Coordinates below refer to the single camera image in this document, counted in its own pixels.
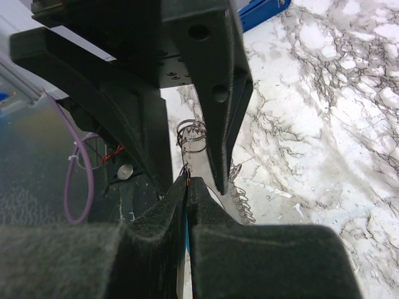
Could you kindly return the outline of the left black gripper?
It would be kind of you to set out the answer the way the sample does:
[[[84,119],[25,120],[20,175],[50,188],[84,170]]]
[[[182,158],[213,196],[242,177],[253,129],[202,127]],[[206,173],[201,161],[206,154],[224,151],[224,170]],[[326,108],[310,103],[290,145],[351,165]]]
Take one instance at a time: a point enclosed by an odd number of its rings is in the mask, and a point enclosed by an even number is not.
[[[11,60],[68,94],[166,194],[173,183],[168,117],[152,85],[198,86],[169,22],[199,13],[199,1],[33,1],[31,11],[43,26],[68,29],[106,52],[112,64],[45,27],[11,35]]]

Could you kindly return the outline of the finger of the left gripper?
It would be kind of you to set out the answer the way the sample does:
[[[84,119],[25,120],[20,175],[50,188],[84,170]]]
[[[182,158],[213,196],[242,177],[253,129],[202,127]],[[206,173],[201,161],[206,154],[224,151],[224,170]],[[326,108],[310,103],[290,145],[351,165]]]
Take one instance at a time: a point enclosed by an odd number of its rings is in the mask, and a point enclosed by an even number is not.
[[[234,1],[165,1],[162,18],[194,84],[214,183],[228,190],[234,144],[253,91]]]

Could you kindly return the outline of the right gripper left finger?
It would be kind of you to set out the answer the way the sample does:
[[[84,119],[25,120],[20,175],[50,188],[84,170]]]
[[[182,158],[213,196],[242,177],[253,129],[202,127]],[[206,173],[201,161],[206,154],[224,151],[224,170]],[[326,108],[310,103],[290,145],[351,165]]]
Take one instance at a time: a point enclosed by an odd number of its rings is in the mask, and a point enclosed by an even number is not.
[[[129,224],[1,227],[1,297],[181,298],[186,191]]]

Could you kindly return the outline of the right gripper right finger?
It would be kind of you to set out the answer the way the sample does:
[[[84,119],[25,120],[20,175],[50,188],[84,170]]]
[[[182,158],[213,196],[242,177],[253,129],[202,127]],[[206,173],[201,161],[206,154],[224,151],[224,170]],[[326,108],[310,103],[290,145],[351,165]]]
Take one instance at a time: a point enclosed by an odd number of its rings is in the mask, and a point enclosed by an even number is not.
[[[344,245],[321,225],[242,225],[188,183],[195,298],[360,298]]]

